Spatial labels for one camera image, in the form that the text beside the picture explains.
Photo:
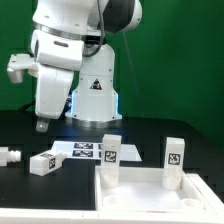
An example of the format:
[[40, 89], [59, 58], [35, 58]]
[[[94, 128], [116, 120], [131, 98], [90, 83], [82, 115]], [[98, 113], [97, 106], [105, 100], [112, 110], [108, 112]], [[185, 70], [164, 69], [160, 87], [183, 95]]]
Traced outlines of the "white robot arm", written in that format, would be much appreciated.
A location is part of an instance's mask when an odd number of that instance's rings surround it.
[[114, 50], [105, 35], [136, 28], [139, 0], [37, 0], [31, 50], [38, 65], [36, 130], [63, 114], [83, 127], [117, 125], [118, 94], [113, 87]]

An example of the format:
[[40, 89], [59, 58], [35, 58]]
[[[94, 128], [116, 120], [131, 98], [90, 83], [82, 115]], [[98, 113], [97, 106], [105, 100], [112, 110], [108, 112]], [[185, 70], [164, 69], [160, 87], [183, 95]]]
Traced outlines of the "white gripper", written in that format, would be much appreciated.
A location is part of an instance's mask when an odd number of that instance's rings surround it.
[[46, 65], [39, 65], [35, 113], [39, 118], [36, 131], [48, 131], [49, 119], [58, 119], [62, 114], [74, 72]]

